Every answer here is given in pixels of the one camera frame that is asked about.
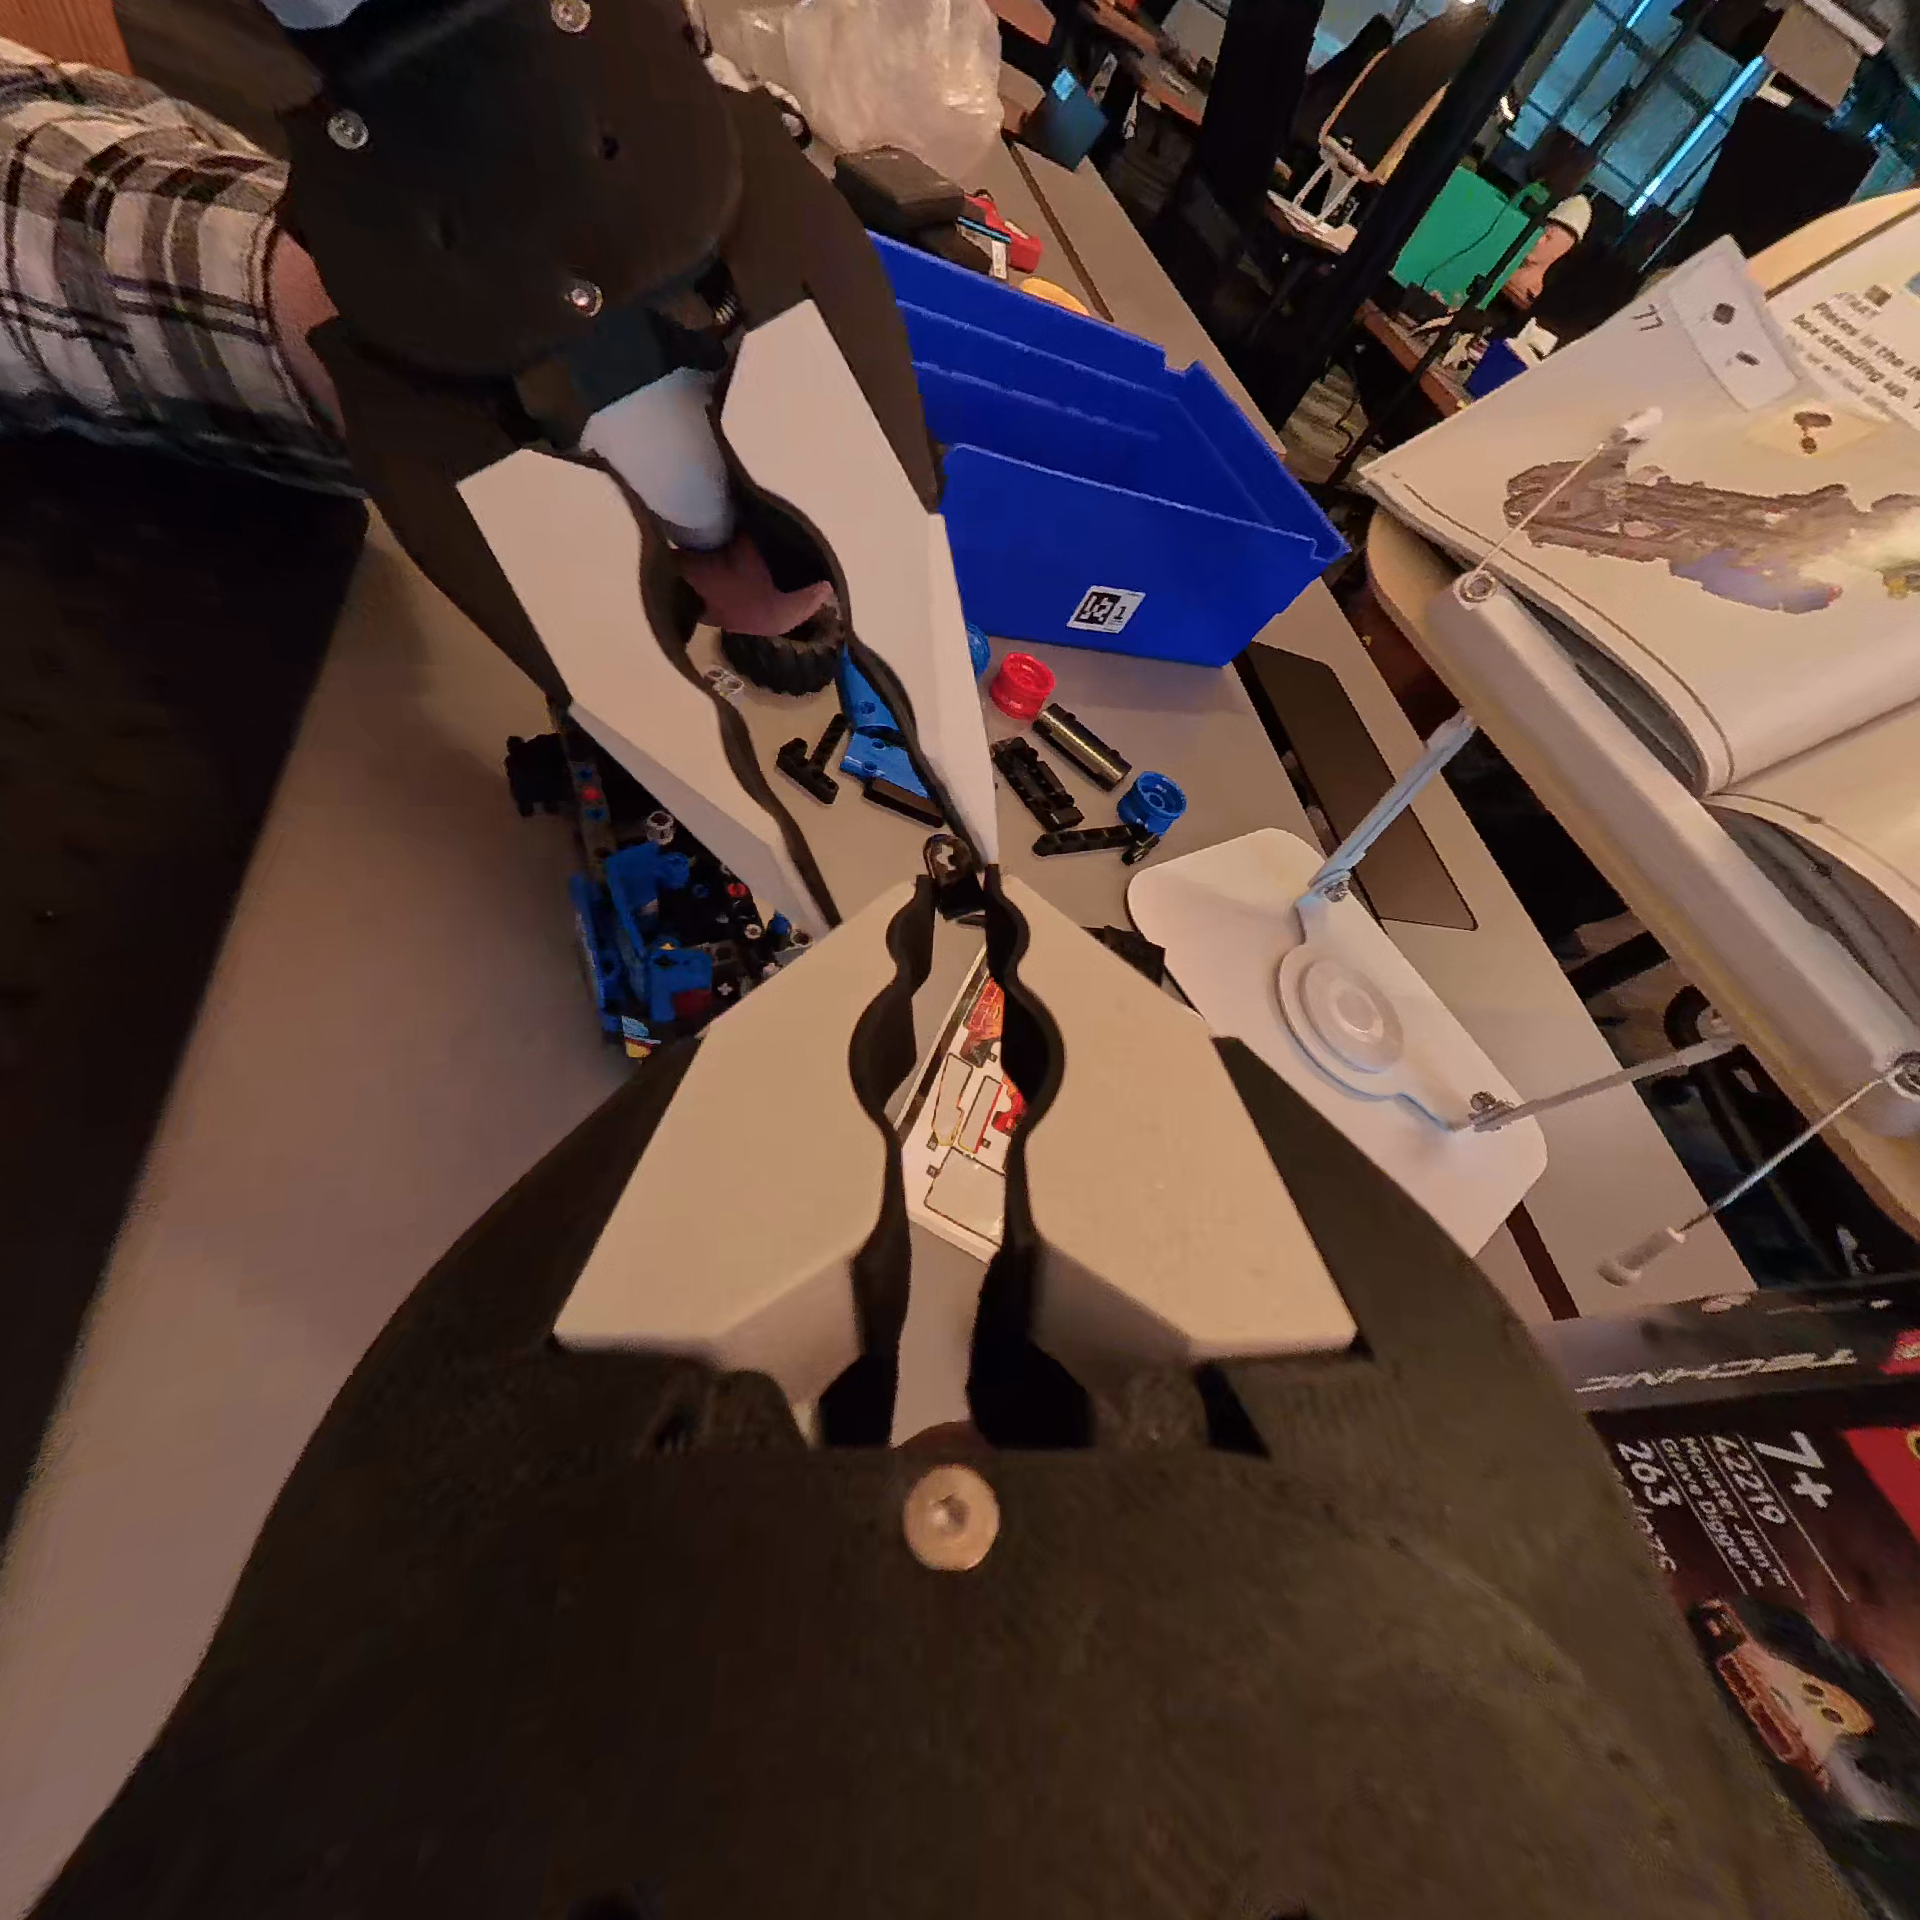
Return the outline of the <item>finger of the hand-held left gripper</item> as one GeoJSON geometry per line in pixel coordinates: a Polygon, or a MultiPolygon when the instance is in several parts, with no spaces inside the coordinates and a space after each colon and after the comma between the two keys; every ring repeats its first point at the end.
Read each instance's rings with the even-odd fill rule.
{"type": "Polygon", "coordinates": [[[718,426],[751,490],[820,546],[858,672],[950,829],[998,865],[994,769],[946,523],[910,482],[816,303],[745,330],[718,426]]]}
{"type": "Polygon", "coordinates": [[[691,624],[654,523],[610,471],[522,448],[459,497],[564,686],[568,715],[755,895],[804,933],[833,891],[728,697],[688,656],[691,624]]]}

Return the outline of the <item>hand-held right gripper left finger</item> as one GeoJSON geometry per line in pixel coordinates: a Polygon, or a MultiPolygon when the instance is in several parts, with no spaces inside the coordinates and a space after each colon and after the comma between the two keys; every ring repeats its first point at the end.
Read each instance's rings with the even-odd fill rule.
{"type": "Polygon", "coordinates": [[[884,1446],[910,1294],[887,1101],[920,1058],[921,888],[902,882],[694,1047],[555,1320],[574,1352],[772,1377],[884,1446]]]}

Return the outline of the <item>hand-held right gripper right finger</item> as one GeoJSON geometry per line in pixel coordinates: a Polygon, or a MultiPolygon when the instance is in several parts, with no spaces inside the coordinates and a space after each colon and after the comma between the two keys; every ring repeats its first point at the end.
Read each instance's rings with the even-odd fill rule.
{"type": "Polygon", "coordinates": [[[993,1445],[1091,1445],[1102,1409],[1218,1365],[1358,1338],[1207,1022],[1024,880],[987,880],[1024,1101],[971,1335],[993,1445]]]}

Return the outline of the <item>black blue toy car chassis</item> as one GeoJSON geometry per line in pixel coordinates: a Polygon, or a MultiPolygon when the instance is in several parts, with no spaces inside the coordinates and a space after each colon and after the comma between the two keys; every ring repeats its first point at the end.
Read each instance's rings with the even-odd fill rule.
{"type": "Polygon", "coordinates": [[[520,815],[569,826],[574,941],[599,1029],[628,1059],[699,1034],[810,949],[579,725],[511,736],[504,761],[520,815]]]}

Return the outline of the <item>white instruction booklet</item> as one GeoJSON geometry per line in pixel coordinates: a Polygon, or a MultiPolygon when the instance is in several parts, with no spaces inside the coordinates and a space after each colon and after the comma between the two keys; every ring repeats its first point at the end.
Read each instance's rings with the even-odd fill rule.
{"type": "Polygon", "coordinates": [[[1790,885],[1916,920],[1918,434],[1818,385],[1769,294],[1724,237],[1361,487],[1790,885]]]}

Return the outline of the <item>grey desk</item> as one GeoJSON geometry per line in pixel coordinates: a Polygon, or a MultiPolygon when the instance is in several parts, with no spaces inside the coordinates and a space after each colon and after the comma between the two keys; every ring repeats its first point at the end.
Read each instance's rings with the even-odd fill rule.
{"type": "MultiPolygon", "coordinates": [[[[1058,664],[1186,781],[1184,846],[1303,823],[1232,675],[1058,664]]],[[[502,774],[535,731],[372,519],[8,1543],[4,1915],[166,1722],[368,1344],[627,1073],[502,774]]]]}

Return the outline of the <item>person's left hand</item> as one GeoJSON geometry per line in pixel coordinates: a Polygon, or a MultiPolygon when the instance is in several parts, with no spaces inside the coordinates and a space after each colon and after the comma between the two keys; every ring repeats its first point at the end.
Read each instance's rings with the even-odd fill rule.
{"type": "Polygon", "coordinates": [[[705,622],[723,633],[790,634],[835,606],[831,583],[780,586],[745,528],[720,546],[674,543],[674,561],[699,597],[705,622]]]}

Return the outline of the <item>colourful sticker sheet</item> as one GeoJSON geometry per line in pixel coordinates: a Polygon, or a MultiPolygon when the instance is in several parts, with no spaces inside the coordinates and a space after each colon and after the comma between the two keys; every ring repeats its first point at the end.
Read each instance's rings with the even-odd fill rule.
{"type": "Polygon", "coordinates": [[[1024,1123],[1002,1022],[1002,984],[982,950],[896,1120],[910,1222],[982,1264],[1002,1247],[1006,1162],[1024,1123]]]}

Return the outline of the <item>blue curved panel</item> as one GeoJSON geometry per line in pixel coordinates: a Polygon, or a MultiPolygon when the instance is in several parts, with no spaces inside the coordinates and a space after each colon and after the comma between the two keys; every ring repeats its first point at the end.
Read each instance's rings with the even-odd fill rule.
{"type": "Polygon", "coordinates": [[[848,650],[839,656],[835,687],[842,713],[848,720],[848,745],[842,759],[844,773],[862,784],[889,784],[913,798],[913,802],[928,807],[930,794],[906,749],[891,706],[881,697],[848,650]]]}

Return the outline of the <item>blue storage bin with tag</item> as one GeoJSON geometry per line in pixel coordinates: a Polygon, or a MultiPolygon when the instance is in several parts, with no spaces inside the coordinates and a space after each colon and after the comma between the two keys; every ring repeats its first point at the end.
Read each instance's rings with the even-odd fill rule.
{"type": "Polygon", "coordinates": [[[1347,553],[1282,477],[1278,519],[1106,487],[956,446],[944,526],[970,624],[1172,664],[1230,664],[1347,553]]]}

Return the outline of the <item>grey side table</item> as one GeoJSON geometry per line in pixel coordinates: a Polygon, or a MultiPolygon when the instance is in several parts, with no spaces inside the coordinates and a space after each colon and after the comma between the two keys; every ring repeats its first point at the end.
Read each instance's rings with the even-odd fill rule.
{"type": "Polygon", "coordinates": [[[1092,161],[1067,168],[1010,139],[1017,118],[1040,102],[1040,85],[1003,67],[999,99],[1003,133],[976,181],[990,187],[999,210],[1040,234],[1046,274],[1097,318],[1164,346],[1175,367],[1207,365],[1265,441],[1286,453],[1280,432],[1263,415],[1092,161]]]}

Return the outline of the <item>black curved panel piece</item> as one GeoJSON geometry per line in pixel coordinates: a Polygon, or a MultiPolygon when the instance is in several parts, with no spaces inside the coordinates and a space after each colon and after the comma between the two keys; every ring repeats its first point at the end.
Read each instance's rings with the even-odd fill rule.
{"type": "Polygon", "coordinates": [[[1033,715],[1032,729],[1105,792],[1114,792],[1134,776],[1134,763],[1071,709],[1046,704],[1033,715]]]}

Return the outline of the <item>chunky black holed brick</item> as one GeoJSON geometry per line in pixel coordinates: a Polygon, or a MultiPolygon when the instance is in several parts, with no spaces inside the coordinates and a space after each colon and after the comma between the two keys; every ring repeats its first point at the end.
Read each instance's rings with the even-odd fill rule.
{"type": "Polygon", "coordinates": [[[1042,832],[1071,832],[1083,824],[1087,815],[1073,790],[1030,738],[998,738],[993,743],[993,765],[1042,832]]]}

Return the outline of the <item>large clear plastic bag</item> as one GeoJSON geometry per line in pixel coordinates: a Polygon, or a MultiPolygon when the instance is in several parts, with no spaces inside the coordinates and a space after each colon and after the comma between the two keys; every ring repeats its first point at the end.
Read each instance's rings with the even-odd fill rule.
{"type": "Polygon", "coordinates": [[[970,167],[1002,133],[1002,31],[983,1],[710,3],[712,47],[780,86],[838,147],[970,167]]]}

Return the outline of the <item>black toy set box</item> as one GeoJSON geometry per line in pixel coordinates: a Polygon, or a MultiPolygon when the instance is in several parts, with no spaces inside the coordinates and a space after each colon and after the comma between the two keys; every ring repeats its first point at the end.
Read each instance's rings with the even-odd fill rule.
{"type": "Polygon", "coordinates": [[[1918,1915],[1918,1279],[1534,1328],[1713,1670],[1870,1915],[1918,1915]]]}

